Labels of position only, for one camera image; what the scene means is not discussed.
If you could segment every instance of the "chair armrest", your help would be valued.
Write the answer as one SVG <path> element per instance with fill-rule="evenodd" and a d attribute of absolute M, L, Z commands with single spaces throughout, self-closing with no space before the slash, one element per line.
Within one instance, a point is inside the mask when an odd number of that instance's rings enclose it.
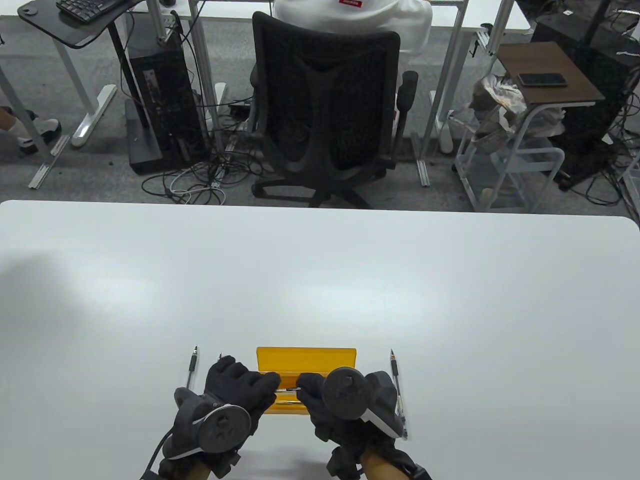
<path fill-rule="evenodd" d="M 396 106 L 400 113 L 408 112 L 415 100 L 415 91 L 418 87 L 418 73 L 409 70 L 402 74 L 402 85 L 398 88 Z"/>
<path fill-rule="evenodd" d="M 396 100 L 396 106 L 398 112 L 400 112 L 398 118 L 398 126 L 396 130 L 396 138 L 394 145 L 391 149 L 391 157 L 393 161 L 397 160 L 397 155 L 400 150 L 400 143 L 404 136 L 404 126 L 406 125 L 406 116 L 415 100 L 415 90 L 418 87 L 418 73 L 409 70 L 402 74 L 402 85 L 398 88 L 398 97 Z"/>

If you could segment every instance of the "forearm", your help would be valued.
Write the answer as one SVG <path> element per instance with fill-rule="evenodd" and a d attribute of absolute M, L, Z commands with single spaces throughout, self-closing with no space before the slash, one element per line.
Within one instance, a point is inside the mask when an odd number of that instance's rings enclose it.
<path fill-rule="evenodd" d="M 164 480 L 207 480 L 211 470 L 196 457 L 163 460 L 158 474 Z"/>
<path fill-rule="evenodd" d="M 360 458 L 367 480 L 409 480 L 403 472 L 371 451 Z"/>

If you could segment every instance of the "white hoodie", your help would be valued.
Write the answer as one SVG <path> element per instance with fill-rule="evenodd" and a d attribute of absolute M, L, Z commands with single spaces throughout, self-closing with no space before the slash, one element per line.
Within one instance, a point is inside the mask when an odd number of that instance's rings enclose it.
<path fill-rule="evenodd" d="M 433 12 L 426 0 L 275 0 L 274 16 L 325 33 L 394 31 L 401 64 L 421 65 Z"/>

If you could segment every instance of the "white table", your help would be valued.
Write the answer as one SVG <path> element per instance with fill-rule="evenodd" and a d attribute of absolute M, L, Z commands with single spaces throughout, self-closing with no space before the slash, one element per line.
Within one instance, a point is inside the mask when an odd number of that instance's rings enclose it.
<path fill-rule="evenodd" d="M 140 477 L 201 350 L 398 355 L 437 480 L 637 475 L 640 234 L 622 218 L 54 202 L 0 205 L 3 478 Z M 230 480 L 328 480 L 268 415 Z"/>

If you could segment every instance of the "black pen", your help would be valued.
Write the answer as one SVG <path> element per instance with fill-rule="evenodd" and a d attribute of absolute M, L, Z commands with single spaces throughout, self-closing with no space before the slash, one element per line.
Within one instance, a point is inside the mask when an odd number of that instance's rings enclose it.
<path fill-rule="evenodd" d="M 398 392 L 398 403 L 397 403 L 397 407 L 398 407 L 398 415 L 400 415 L 400 419 L 402 420 L 402 426 L 403 426 L 403 434 L 402 434 L 402 438 L 404 438 L 405 440 L 408 438 L 408 433 L 406 430 L 406 417 L 404 416 L 404 407 L 402 405 L 402 395 L 400 394 L 400 380 L 399 380 L 399 375 L 398 375 L 398 364 L 396 362 L 396 356 L 394 355 L 394 351 L 391 351 L 391 375 L 393 375 L 394 377 L 394 383 L 396 384 L 396 390 Z"/>
<path fill-rule="evenodd" d="M 187 377 L 187 388 L 191 385 L 191 375 L 196 369 L 196 362 L 198 361 L 198 346 L 196 345 L 191 354 L 191 363 L 189 364 L 189 376 Z"/>

